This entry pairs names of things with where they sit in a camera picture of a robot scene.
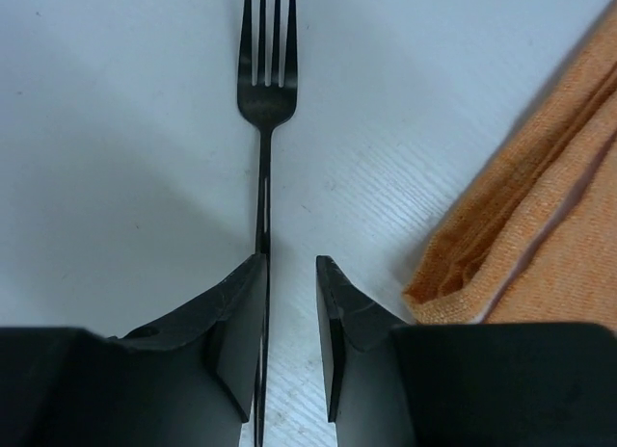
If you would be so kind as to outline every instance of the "cloth fold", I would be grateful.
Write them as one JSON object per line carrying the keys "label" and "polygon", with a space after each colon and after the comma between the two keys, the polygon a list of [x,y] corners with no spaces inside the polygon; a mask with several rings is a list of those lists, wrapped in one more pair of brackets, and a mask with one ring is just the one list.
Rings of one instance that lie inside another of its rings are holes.
{"label": "cloth fold", "polygon": [[403,293],[424,324],[617,329],[617,7],[471,184]]}

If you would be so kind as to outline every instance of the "fork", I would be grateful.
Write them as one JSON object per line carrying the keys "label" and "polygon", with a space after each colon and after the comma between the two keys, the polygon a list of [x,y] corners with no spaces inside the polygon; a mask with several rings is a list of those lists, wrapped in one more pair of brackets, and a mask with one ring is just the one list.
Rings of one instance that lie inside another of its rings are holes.
{"label": "fork", "polygon": [[238,109],[246,121],[259,131],[259,187],[255,252],[266,255],[267,289],[263,329],[255,375],[255,446],[262,447],[264,436],[268,340],[270,334],[270,163],[272,134],[296,111],[298,98],[298,49],[296,0],[289,0],[284,71],[281,71],[281,0],[275,0],[274,34],[270,83],[266,84],[266,0],[259,0],[257,63],[253,63],[252,0],[244,0],[240,57],[238,63]]}

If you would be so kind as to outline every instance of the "white surface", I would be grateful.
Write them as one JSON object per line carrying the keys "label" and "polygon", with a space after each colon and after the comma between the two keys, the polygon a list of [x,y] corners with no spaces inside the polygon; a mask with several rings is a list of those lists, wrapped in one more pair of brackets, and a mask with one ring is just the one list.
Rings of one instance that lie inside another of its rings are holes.
{"label": "white surface", "polygon": [[[405,316],[417,247],[609,1],[298,0],[298,111],[273,150],[268,445],[335,445],[315,255]],[[0,0],[1,324],[122,335],[250,253],[241,7]]]}

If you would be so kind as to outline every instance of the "fork handle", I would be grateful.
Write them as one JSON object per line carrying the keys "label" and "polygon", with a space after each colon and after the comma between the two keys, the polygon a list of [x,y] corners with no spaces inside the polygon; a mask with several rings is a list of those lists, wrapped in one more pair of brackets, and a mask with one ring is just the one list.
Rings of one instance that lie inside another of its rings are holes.
{"label": "fork handle", "polygon": [[261,346],[255,375],[254,423],[255,445],[263,445],[268,378],[268,341],[270,339],[270,163],[272,159],[272,130],[259,131],[259,189],[257,196],[257,224],[255,251],[266,255],[266,298],[263,311]]}

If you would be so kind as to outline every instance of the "fork tine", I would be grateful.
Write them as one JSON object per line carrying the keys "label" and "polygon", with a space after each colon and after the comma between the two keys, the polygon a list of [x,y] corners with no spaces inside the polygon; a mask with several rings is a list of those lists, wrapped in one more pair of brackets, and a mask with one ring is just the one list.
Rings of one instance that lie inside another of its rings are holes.
{"label": "fork tine", "polygon": [[253,82],[253,13],[251,0],[244,0],[242,32],[240,34],[240,61],[238,80]]}
{"label": "fork tine", "polygon": [[280,83],[279,70],[281,64],[281,0],[274,0],[274,36],[272,37],[272,79],[270,84]]}
{"label": "fork tine", "polygon": [[296,25],[296,0],[289,0],[284,85],[290,88],[298,86],[298,28]]}
{"label": "fork tine", "polygon": [[257,83],[266,83],[266,0],[259,0],[259,51],[257,56]]}

